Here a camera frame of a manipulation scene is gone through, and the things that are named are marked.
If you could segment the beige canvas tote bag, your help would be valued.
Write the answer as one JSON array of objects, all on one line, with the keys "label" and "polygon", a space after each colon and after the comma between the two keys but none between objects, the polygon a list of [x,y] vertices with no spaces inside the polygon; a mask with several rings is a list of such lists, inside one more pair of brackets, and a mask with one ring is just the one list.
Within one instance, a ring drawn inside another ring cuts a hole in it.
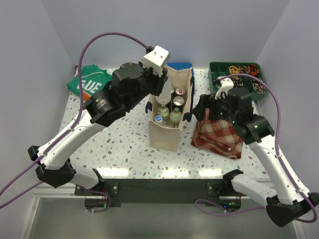
[{"label": "beige canvas tote bag", "polygon": [[162,125],[156,124],[155,117],[158,116],[160,104],[156,101],[155,96],[150,95],[145,106],[145,111],[149,115],[149,146],[176,152],[178,150],[182,129],[185,123],[190,122],[192,118],[194,73],[193,67],[179,71],[168,66],[166,68],[172,86],[174,88],[185,88],[181,120],[178,127],[174,127],[169,120],[163,121]]}]

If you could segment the Pocari Sweat bottle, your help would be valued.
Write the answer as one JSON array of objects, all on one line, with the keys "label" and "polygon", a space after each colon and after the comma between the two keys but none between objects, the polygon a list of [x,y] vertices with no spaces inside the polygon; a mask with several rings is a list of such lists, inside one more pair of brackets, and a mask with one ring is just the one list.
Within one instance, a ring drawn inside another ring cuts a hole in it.
[{"label": "Pocari Sweat bottle", "polygon": [[168,77],[166,80],[162,92],[160,93],[159,96],[156,96],[156,101],[160,105],[166,105],[170,102],[171,100],[171,79]]},{"label": "Pocari Sweat bottle", "polygon": [[155,122],[156,122],[156,124],[158,124],[158,125],[162,125],[162,123],[163,123],[162,116],[156,116],[156,117],[155,117]]}]

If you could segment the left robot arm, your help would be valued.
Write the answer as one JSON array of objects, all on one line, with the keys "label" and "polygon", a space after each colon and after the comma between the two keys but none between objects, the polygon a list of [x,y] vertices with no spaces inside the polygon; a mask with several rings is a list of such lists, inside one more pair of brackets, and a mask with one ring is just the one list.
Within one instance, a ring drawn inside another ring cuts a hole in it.
[{"label": "left robot arm", "polygon": [[82,186],[91,195],[103,191],[103,179],[96,169],[77,167],[70,156],[92,136],[124,117],[142,99],[159,96],[167,81],[165,65],[125,63],[115,70],[102,90],[84,104],[76,119],[43,146],[31,146],[30,158],[38,164],[39,181],[54,188],[66,183]]}]

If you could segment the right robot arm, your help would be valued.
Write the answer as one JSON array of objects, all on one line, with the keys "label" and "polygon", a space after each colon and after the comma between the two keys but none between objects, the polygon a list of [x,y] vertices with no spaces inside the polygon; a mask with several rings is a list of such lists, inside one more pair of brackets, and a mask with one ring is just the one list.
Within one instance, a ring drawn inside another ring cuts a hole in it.
[{"label": "right robot arm", "polygon": [[198,121],[207,117],[211,121],[221,119],[232,124],[235,133],[258,157],[274,185],[267,187],[236,169],[223,175],[222,190],[226,195],[238,192],[250,197],[279,227],[299,221],[309,211],[314,213],[312,221],[317,220],[318,193],[311,192],[297,177],[280,150],[268,120],[254,113],[252,96],[246,89],[233,88],[220,97],[217,94],[201,95],[193,114]]}]

